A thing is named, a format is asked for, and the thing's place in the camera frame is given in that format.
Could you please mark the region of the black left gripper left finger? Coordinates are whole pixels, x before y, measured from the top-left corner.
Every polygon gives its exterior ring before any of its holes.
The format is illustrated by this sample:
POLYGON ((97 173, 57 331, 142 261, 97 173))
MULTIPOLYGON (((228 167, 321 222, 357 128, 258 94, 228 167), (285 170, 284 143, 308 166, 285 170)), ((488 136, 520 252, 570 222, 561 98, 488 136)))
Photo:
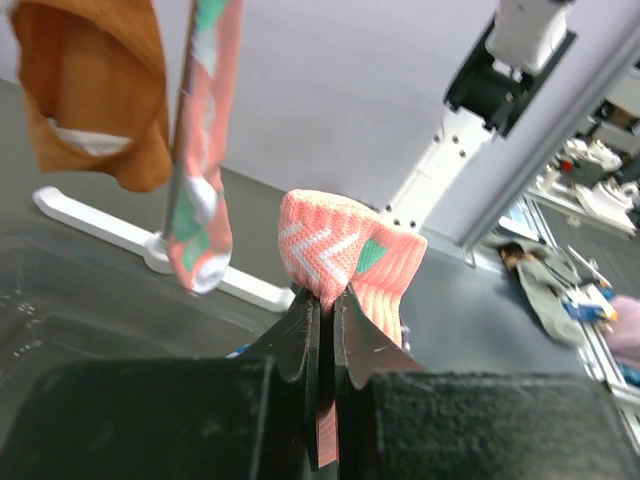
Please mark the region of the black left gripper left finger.
POLYGON ((5 479, 300 479, 315 443, 320 306, 302 292, 234 358, 91 360, 42 374, 5 479))

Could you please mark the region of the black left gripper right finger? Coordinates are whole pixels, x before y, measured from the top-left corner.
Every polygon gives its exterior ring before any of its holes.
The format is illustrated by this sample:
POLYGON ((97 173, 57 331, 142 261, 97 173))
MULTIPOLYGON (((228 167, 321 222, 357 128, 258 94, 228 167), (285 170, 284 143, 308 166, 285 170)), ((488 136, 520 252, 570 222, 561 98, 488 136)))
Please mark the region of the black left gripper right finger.
POLYGON ((363 313, 334 305, 343 479, 635 479, 608 389, 571 375, 433 374, 363 313))

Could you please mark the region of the pink patterned sock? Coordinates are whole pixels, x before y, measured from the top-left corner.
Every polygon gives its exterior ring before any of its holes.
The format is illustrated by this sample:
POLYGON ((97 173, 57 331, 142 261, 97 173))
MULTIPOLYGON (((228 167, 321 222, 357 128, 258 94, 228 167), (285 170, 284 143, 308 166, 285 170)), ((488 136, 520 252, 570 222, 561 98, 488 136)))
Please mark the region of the pink patterned sock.
POLYGON ((199 1, 190 38, 181 133, 181 184, 168 255, 182 286, 216 288, 230 263, 232 233, 221 163, 236 83, 243 1, 199 1))
POLYGON ((405 351, 399 307, 426 239, 347 197, 293 190, 278 244, 298 293, 240 355, 269 365, 260 436, 269 471, 293 479, 337 463, 343 479, 375 479, 385 457, 377 387, 420 370, 405 351))

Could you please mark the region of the orange beige sock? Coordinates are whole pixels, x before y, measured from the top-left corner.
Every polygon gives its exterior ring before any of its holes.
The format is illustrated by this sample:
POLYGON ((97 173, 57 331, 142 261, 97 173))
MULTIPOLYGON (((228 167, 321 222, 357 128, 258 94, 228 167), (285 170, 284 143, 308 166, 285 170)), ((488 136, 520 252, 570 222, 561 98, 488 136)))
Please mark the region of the orange beige sock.
POLYGON ((17 1, 27 131, 45 173, 94 171, 132 192, 168 178, 166 64, 150 1, 17 1))

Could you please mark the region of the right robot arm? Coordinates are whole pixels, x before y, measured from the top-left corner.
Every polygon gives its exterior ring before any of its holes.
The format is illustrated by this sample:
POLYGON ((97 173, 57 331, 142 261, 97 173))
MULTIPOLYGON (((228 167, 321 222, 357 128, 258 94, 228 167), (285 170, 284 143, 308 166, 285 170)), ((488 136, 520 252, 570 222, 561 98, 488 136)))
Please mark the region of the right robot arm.
POLYGON ((483 147, 506 138, 576 35, 570 1, 500 1, 451 80, 430 145, 382 214, 417 231, 483 147))

